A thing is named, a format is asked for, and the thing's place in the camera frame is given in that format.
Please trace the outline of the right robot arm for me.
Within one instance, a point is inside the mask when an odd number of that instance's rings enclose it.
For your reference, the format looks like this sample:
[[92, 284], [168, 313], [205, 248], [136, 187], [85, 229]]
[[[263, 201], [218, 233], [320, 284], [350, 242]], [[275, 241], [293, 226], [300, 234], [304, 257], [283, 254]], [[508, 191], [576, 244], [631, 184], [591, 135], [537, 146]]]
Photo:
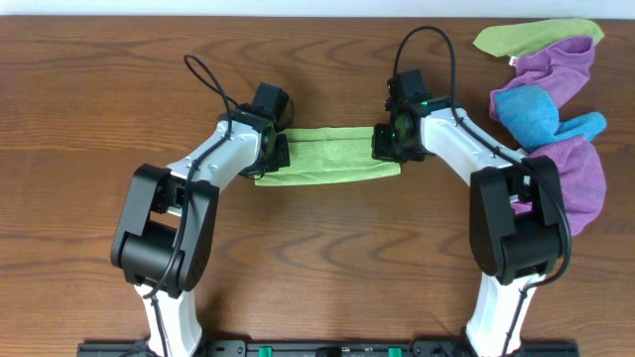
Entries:
[[557, 167], [529, 159], [480, 129], [447, 97], [389, 99], [374, 128], [372, 156], [403, 164], [432, 155], [469, 187], [469, 244], [482, 275], [464, 336], [473, 356], [518, 356], [520, 330], [540, 286], [571, 255]]

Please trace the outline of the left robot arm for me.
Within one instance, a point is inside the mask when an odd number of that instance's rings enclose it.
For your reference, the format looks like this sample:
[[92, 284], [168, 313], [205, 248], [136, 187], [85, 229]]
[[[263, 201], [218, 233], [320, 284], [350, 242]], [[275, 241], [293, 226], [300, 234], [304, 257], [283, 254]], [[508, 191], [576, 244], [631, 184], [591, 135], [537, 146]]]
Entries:
[[242, 104], [196, 149], [132, 176], [110, 259], [143, 301], [154, 356], [193, 356], [202, 341], [194, 288], [210, 257], [220, 194], [239, 176], [289, 162], [290, 104]]

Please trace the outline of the bright green cloth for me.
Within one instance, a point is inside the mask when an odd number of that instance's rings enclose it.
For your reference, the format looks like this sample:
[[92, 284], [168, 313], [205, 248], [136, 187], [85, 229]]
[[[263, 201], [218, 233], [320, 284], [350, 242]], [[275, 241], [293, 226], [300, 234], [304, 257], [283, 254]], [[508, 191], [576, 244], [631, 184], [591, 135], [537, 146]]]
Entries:
[[259, 186], [355, 182], [397, 176], [401, 166], [372, 158], [371, 127], [287, 129], [290, 164], [267, 173]]

